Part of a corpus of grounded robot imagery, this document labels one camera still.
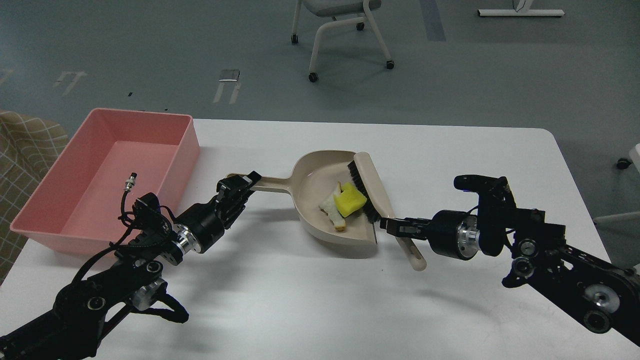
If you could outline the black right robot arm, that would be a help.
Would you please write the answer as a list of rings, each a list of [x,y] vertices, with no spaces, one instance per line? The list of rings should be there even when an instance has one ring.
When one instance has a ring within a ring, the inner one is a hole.
[[[437,255],[462,261],[508,248],[512,262],[503,287],[530,285],[590,332],[616,330],[639,344],[635,269],[567,244],[564,225],[546,222],[543,210],[517,207],[506,177],[458,175],[454,187],[477,194],[476,207],[440,210],[431,219],[384,217],[380,227],[399,238],[425,240]]]

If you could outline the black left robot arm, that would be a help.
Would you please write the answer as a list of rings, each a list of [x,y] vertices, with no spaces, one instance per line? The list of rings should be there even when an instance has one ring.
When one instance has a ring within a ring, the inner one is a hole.
[[[161,259],[179,265],[190,251],[205,253],[246,208],[262,176],[233,174],[216,194],[175,216],[154,193],[125,209],[137,174],[126,181],[119,220],[122,237],[85,262],[55,297],[52,309],[1,337],[3,360],[82,360],[128,315],[156,316],[183,324],[189,313],[167,292]]]

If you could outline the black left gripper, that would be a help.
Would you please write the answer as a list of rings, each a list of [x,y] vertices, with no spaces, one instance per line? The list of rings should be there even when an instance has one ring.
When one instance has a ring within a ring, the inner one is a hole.
[[[178,215],[174,223],[187,229],[194,237],[196,253],[205,253],[233,225],[255,193],[253,187],[262,177],[256,171],[229,174],[217,182],[217,196],[207,203],[195,203]]]

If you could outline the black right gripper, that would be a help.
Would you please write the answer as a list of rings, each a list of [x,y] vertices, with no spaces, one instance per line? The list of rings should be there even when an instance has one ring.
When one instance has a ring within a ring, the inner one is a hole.
[[[477,216],[461,210],[440,210],[432,219],[381,218],[379,227],[398,239],[427,240],[441,256],[468,261],[480,250]]]

